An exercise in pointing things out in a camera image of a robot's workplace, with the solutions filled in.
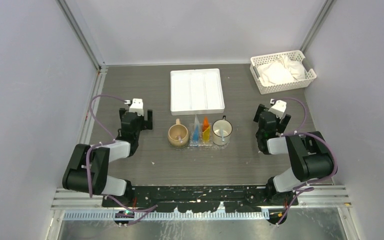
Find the orange toothpaste tube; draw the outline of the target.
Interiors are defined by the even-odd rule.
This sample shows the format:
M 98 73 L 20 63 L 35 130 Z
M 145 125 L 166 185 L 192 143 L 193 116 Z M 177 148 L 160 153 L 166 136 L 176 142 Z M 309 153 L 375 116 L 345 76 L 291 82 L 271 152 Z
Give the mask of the orange toothpaste tube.
M 208 117 L 205 116 L 205 117 L 204 117 L 204 120 L 203 120 L 203 122 L 202 122 L 202 128 L 201 128 L 201 131 L 202 131 L 202 132 L 205 132 L 209 127 L 210 127 L 210 123 L 209 123 Z

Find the white toothpaste tube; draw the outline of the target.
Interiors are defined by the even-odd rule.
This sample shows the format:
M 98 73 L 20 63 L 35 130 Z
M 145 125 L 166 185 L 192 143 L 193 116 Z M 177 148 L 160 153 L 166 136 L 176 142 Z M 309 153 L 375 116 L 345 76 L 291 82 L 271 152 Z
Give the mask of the white toothpaste tube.
M 197 133 L 200 133 L 201 132 L 201 124 L 200 124 L 200 121 L 199 121 L 199 118 L 197 115 L 195 115 L 195 118 L 194 118 L 194 128 L 193 128 L 194 132 L 197 132 Z

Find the white ribbed mug black rim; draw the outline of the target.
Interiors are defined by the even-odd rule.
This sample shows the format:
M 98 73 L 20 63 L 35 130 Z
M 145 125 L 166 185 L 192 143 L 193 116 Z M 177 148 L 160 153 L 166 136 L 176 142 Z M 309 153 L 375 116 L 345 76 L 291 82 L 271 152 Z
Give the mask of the white ribbed mug black rim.
M 216 120 L 212 125 L 213 143 L 218 146 L 227 145 L 230 142 L 233 133 L 233 126 L 223 115 L 221 119 Z

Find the white plastic bin tray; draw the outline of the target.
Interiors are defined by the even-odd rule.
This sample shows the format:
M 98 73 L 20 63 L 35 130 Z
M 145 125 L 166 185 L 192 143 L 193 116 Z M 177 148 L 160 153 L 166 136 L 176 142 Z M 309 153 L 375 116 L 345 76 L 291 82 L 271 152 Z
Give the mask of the white plastic bin tray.
M 218 68 L 170 72 L 170 112 L 173 116 L 221 114 L 224 110 Z

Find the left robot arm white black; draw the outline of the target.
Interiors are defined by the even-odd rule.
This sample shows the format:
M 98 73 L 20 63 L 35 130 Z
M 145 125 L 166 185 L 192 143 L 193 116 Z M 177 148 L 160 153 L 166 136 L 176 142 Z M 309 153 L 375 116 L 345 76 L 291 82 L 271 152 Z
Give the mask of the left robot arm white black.
M 62 186 L 92 195 L 112 195 L 121 207 L 133 202 L 129 180 L 110 176 L 109 163 L 133 156 L 139 147 L 141 131 L 153 129 L 153 111 L 147 116 L 124 108 L 119 109 L 121 128 L 111 143 L 95 145 L 77 144 L 62 178 Z

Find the tan ceramic mug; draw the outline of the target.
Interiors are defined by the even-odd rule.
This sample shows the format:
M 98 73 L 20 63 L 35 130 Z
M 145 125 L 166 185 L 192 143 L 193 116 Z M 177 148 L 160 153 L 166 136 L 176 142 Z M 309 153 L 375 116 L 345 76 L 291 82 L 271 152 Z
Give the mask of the tan ceramic mug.
M 178 141 L 178 135 L 182 135 L 184 137 L 184 143 L 180 144 Z M 190 140 L 190 134 L 187 127 L 183 124 L 181 124 L 181 121 L 179 118 L 175 120 L 175 124 L 172 125 L 167 133 L 167 139 L 171 146 L 181 149 L 186 147 L 189 144 Z

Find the clear oval glass tray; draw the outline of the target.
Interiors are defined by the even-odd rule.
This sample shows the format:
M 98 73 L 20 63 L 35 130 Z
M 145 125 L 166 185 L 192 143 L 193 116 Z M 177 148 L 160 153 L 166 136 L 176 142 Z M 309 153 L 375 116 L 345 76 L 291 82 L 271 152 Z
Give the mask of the clear oval glass tray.
M 213 143 L 213 145 L 210 147 L 191 147 L 191 146 L 189 146 L 189 143 L 188 143 L 188 145 L 184 148 L 175 148 L 173 146 L 171 146 L 171 147 L 174 149 L 178 149 L 178 150 L 185 149 L 185 150 L 197 150 L 197 151 L 203 150 L 204 151 L 204 150 L 222 150 L 222 149 L 225 149 L 227 146 L 228 146 L 228 144 L 223 145 L 223 146 L 219 146 L 219 145 L 216 145 Z

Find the yellow toothpaste tube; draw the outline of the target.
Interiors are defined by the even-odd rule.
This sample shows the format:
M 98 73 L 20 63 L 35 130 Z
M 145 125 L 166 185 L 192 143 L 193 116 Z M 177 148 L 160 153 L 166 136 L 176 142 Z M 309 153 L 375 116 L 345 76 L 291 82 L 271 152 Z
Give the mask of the yellow toothpaste tube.
M 211 126 L 202 126 L 202 141 L 204 143 L 209 143 L 211 138 Z

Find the blue toothpaste tube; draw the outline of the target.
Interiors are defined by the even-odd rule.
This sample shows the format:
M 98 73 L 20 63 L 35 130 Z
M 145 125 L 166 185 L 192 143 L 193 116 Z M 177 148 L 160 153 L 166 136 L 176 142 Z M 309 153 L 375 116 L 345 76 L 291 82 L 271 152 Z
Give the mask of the blue toothpaste tube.
M 201 139 L 201 126 L 197 125 L 194 127 L 193 135 L 192 135 L 192 144 L 194 146 L 198 146 L 200 144 Z

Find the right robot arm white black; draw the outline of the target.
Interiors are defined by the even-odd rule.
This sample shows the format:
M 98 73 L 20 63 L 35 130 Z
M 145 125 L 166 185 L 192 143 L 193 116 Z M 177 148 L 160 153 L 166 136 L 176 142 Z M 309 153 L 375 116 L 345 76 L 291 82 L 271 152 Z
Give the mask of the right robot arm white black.
M 290 168 L 268 179 L 264 197 L 271 205 L 279 205 L 301 184 L 319 180 L 334 172 L 334 159 L 320 132 L 284 135 L 291 116 L 285 113 L 285 102 L 270 108 L 259 104 L 253 118 L 258 124 L 257 147 L 265 155 L 288 155 Z

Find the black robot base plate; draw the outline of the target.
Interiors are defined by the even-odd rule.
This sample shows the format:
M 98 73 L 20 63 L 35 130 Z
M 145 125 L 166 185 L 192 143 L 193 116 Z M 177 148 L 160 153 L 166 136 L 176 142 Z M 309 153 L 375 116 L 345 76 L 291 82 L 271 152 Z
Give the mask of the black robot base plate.
M 277 207 L 265 218 L 272 224 L 283 223 L 286 208 L 295 205 L 292 191 L 277 193 L 272 186 L 265 185 L 177 185 L 177 186 L 133 186 L 122 196 L 105 197 L 102 206 L 147 210 L 154 213 L 213 214 L 221 210 L 227 214 L 262 214 L 266 207 Z

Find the clear rectangular holder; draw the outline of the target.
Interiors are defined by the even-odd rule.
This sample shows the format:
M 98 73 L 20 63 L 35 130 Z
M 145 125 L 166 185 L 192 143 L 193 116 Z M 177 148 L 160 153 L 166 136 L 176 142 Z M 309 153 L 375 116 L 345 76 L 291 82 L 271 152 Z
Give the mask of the clear rectangular holder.
M 210 141 L 209 142 L 203 142 L 202 140 L 202 123 L 200 124 L 201 127 L 201 133 L 200 133 L 200 144 L 199 145 L 193 145 L 192 144 L 192 138 L 193 138 L 193 133 L 194 133 L 194 124 L 190 123 L 188 130 L 189 130 L 189 146 L 190 147 L 202 147 L 202 148 L 209 148 L 214 145 L 213 142 L 213 133 L 212 133 L 212 124 L 210 123 Z

